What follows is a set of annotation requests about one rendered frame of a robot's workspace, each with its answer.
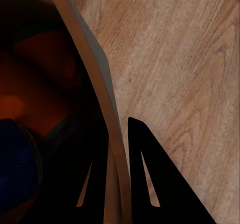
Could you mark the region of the can of soda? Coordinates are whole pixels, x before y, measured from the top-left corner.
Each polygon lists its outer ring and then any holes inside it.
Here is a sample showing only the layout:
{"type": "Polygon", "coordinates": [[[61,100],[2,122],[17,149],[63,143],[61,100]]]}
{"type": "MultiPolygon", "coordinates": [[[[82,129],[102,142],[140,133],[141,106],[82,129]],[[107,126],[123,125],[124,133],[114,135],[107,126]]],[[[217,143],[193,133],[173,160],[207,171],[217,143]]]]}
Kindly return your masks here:
{"type": "Polygon", "coordinates": [[[38,23],[16,34],[15,52],[74,103],[86,117],[94,95],[68,31],[55,22],[38,23]]]}
{"type": "Polygon", "coordinates": [[[37,195],[42,163],[30,131],[11,118],[0,119],[0,216],[37,195]]]}
{"type": "Polygon", "coordinates": [[[8,118],[29,130],[46,163],[84,128],[84,113],[73,102],[19,54],[0,48],[0,120],[8,118]]]}

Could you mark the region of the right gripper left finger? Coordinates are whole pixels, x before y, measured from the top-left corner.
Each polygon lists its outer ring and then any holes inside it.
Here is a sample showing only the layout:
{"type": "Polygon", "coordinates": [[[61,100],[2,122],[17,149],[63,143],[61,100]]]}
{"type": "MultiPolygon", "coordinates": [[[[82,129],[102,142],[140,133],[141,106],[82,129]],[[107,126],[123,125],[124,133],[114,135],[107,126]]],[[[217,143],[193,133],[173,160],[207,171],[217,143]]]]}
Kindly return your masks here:
{"type": "Polygon", "coordinates": [[[104,224],[109,132],[93,122],[18,224],[104,224]],[[83,205],[77,207],[92,163],[83,205]]]}

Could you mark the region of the trash can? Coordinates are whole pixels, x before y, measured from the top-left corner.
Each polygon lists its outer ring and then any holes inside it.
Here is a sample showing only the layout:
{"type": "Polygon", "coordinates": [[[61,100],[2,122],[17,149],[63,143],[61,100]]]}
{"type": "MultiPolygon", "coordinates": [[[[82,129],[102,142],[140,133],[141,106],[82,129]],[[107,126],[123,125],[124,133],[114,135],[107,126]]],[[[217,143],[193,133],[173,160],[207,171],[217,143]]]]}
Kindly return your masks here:
{"type": "MultiPolygon", "coordinates": [[[[91,92],[93,111],[83,117],[77,139],[52,162],[43,162],[43,177],[36,196],[0,216],[0,224],[19,224],[62,162],[95,121],[104,118],[108,133],[108,158],[103,224],[133,224],[131,179],[107,56],[73,0],[0,0],[0,48],[15,52],[17,33],[30,26],[54,22],[69,35],[91,92]]],[[[83,205],[92,163],[77,207],[83,205]]]]}

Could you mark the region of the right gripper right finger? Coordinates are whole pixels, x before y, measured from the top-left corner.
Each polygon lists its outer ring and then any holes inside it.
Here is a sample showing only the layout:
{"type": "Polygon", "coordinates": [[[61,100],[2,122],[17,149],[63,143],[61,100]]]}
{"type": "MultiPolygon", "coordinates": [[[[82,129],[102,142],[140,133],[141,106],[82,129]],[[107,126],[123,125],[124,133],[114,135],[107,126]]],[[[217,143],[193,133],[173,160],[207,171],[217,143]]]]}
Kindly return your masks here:
{"type": "Polygon", "coordinates": [[[148,126],[128,118],[133,224],[217,224],[148,126]],[[150,201],[145,160],[160,207],[150,201]]]}

